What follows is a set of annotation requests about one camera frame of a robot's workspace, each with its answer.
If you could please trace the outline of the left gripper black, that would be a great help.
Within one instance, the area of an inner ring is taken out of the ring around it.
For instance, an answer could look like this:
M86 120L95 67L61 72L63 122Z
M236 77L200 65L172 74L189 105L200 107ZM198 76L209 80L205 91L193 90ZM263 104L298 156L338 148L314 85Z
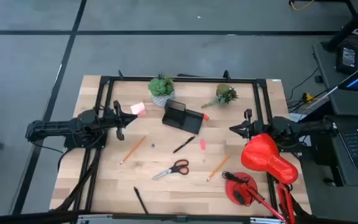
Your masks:
M136 114L123 112L121 110L121 105L117 100L113 101L113 109L106 106L103 112L104 124L108 128L116 128L116 137L120 141L124 140L122 129L126 128L138 117Z

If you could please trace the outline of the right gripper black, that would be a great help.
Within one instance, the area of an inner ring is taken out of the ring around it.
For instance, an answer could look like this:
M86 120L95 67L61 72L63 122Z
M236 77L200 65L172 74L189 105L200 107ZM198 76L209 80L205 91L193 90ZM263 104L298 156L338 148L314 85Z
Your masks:
M266 133L269 135L272 134L272 127L270 125L264 124L264 122L260 120L251 121L251 109L245 110L244 117L246 121L233 126L233 128L229 128L229 130L236 134L246 134L246 137L248 139L251 139L252 137L262 133Z

